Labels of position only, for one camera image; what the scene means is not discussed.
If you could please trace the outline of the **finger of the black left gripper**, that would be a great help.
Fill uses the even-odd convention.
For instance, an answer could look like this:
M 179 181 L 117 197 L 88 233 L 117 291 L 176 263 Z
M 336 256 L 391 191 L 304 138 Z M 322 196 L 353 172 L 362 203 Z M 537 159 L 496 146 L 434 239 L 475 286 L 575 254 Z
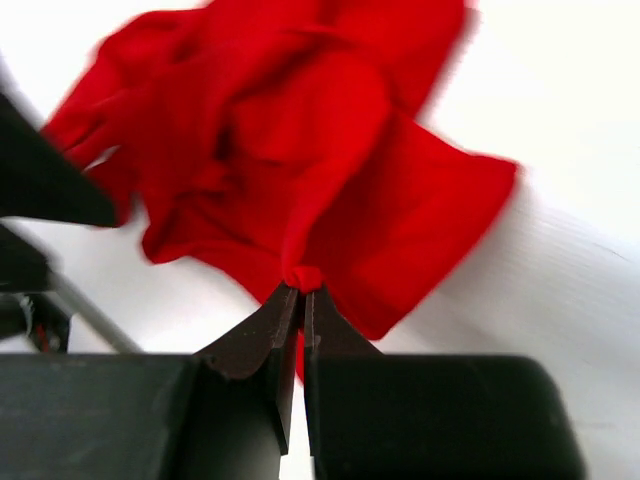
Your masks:
M 114 206 L 1 96 L 1 215 L 114 227 Z

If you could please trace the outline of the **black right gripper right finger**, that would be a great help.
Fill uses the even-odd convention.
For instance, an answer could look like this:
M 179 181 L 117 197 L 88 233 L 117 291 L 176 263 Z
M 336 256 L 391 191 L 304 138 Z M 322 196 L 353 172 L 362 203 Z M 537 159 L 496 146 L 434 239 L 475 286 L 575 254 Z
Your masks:
M 551 376 L 524 356 L 385 354 L 305 299 L 304 389 L 319 479 L 582 479 Z

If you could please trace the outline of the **red t-shirt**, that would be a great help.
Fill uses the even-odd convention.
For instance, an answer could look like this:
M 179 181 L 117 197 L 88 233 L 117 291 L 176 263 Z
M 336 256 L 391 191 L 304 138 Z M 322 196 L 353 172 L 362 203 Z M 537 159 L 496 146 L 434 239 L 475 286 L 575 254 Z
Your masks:
M 215 1 L 107 37 L 43 132 L 111 197 L 141 200 L 155 263 L 193 257 L 259 301 L 326 285 L 382 338 L 470 252 L 509 160 L 416 121 L 467 33 L 464 1 Z

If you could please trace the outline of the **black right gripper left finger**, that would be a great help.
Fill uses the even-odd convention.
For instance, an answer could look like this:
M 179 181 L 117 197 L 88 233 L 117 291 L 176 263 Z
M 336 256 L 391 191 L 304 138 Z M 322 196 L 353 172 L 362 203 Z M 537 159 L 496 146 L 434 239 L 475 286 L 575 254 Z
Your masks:
M 49 295 L 5 295 L 5 479 L 275 479 L 288 451 L 298 296 L 269 301 L 192 355 L 72 354 Z

